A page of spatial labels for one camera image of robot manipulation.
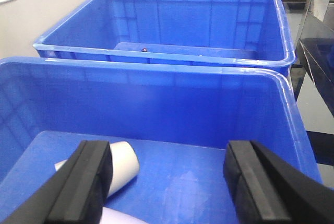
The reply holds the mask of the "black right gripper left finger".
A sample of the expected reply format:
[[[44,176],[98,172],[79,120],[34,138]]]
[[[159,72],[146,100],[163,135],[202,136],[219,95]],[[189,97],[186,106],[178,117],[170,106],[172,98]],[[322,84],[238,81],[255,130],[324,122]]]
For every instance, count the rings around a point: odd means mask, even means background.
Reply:
[[[83,140],[3,223],[99,223],[112,176],[110,143]]]

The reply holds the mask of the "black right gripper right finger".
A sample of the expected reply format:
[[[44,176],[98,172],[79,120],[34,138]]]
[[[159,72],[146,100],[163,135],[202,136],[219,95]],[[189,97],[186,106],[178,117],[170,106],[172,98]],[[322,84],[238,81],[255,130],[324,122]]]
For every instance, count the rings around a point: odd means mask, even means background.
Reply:
[[[333,190],[257,141],[229,141],[223,175],[240,223],[333,223]]]

